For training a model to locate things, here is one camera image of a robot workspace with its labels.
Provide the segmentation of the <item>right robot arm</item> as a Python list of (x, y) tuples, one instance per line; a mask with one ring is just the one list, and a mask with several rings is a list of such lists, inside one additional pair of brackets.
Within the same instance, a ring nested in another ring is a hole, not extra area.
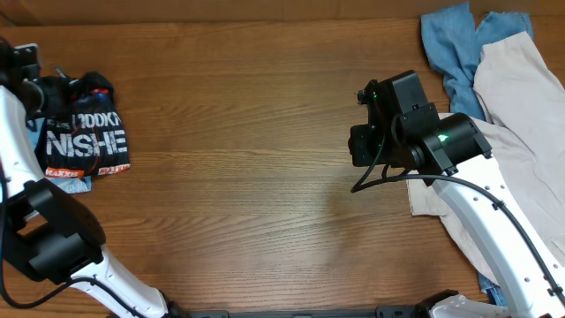
[(446, 290), (409, 307), (413, 317), (562, 317), (564, 268), (549, 252), (509, 191), (492, 147), (472, 119), (441, 118), (414, 71), (358, 91), (368, 122), (350, 129), (352, 163), (363, 175), (356, 193), (386, 183), (421, 180), (469, 232), (507, 300), (504, 307)]

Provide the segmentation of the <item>black orange patterned t-shirt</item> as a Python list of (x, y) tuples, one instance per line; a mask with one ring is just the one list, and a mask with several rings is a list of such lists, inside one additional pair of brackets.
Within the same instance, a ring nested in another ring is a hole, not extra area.
[(43, 77), (46, 95), (41, 146), (49, 178), (117, 174), (131, 168), (128, 141), (114, 101), (114, 86), (98, 72), (81, 78)]

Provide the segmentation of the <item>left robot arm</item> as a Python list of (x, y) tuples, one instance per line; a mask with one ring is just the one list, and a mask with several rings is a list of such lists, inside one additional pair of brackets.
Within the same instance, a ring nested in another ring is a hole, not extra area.
[(115, 317), (178, 317), (109, 251), (64, 182), (129, 169), (112, 84), (98, 72), (41, 75), (38, 46), (1, 44), (1, 262), (58, 292), (80, 290)]

